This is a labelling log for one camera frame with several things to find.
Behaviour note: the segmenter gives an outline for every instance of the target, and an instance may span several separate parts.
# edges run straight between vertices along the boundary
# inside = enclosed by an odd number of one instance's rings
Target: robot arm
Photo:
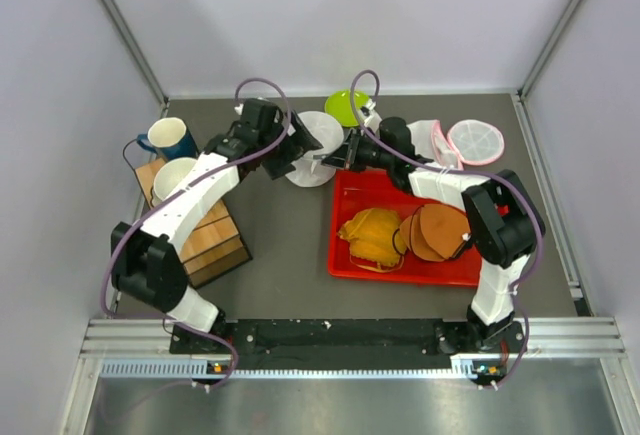
[[[282,113],[276,105],[264,100],[247,100],[239,113],[240,120],[233,123],[227,134],[210,141],[193,170],[176,187],[175,191],[185,193],[145,221],[127,242],[112,271],[112,284],[116,289],[207,333],[220,333],[225,315],[202,299],[189,284],[178,257],[187,237],[213,205],[259,165],[275,179],[293,170],[291,162],[305,152],[321,148],[294,113],[293,133],[290,131],[278,148],[193,185],[205,172],[254,153],[281,134]],[[404,120],[380,121],[373,110],[368,110],[366,115],[369,122],[366,125],[379,128],[385,143],[414,160],[433,164],[416,156]],[[471,233],[461,246],[469,248],[474,244],[483,258],[478,291],[467,318],[476,346],[495,343],[513,318],[509,286],[520,276],[529,254],[535,249],[531,221],[510,192],[485,177],[416,169],[380,150],[357,129],[352,130],[344,144],[323,163],[356,172],[367,167],[385,169],[400,190],[441,201],[467,213]],[[513,172],[503,171],[500,175],[526,194]],[[544,230],[539,216],[538,222]],[[115,228],[112,249],[129,228],[124,223]]]
[[[183,193],[160,207],[128,240],[111,272],[111,283],[124,293],[196,330],[219,333],[225,314],[204,300],[189,283],[178,254],[202,218],[252,170],[262,165],[275,179],[294,170],[291,162],[309,150],[322,148],[295,113],[291,128],[278,147],[264,156],[221,170],[194,184],[206,172],[238,161],[271,144],[281,135],[283,114],[266,100],[250,99],[240,118],[224,135],[214,137],[170,194]],[[114,250],[130,225],[120,223],[111,234]]]
[[[536,247],[532,221],[511,192],[498,182],[477,175],[450,174],[433,160],[416,155],[406,122],[397,117],[380,121],[374,107],[369,105],[363,110],[365,126],[370,119],[377,120],[372,124],[378,126],[383,142],[437,171],[404,163],[381,150],[359,129],[351,130],[343,145],[323,163],[356,172],[367,167],[384,169],[396,188],[466,212],[470,233],[461,240],[461,251],[475,245],[482,256],[478,291],[467,311],[470,338],[478,348],[495,345],[500,341],[499,334],[513,320],[511,284],[520,277]],[[523,194],[544,235],[544,223],[518,176],[510,170],[498,175]]]

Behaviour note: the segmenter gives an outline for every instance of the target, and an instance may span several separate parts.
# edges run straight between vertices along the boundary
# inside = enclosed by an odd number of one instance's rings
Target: wooden crate
[[[158,158],[135,171],[149,206],[153,179],[164,164],[164,160]],[[222,200],[213,206],[191,232],[180,252],[180,260],[196,288],[251,260],[238,228]]]

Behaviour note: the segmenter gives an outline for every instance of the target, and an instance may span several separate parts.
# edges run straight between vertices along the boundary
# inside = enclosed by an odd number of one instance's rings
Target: lime green bowl
[[[356,91],[356,107],[362,108],[369,101],[366,93]],[[343,127],[357,127],[358,121],[353,116],[349,90],[334,93],[324,104],[324,111],[340,122]]]

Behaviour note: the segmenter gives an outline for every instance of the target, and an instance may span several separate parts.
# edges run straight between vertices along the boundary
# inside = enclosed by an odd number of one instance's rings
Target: red plastic tray
[[[402,268],[389,273],[365,270],[351,262],[349,243],[338,237],[338,230],[356,213],[366,208],[388,208],[397,211],[404,220],[426,203],[438,202],[413,197],[398,190],[381,170],[362,173],[338,171],[333,194],[329,273],[334,277],[361,280],[477,287],[482,259],[475,247],[457,260],[446,262],[426,262],[407,251]]]

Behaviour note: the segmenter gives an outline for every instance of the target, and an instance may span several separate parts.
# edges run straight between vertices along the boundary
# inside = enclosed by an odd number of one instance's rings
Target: gray mat
[[[293,99],[298,111],[322,110],[323,98]],[[185,120],[200,147],[225,132],[236,117],[231,100],[172,101],[169,116]],[[458,120],[476,118],[498,127],[506,149],[486,167],[510,168],[543,210],[531,160],[508,95],[387,96],[379,113],[408,122],[439,119],[446,134]],[[473,289],[378,283],[334,278],[327,272],[333,183],[298,188],[286,179],[251,174],[225,197],[254,260],[203,287],[200,293],[230,318],[463,318]],[[536,317],[574,316],[575,308],[551,230],[538,272],[520,289]],[[123,297],[119,311],[148,312]]]

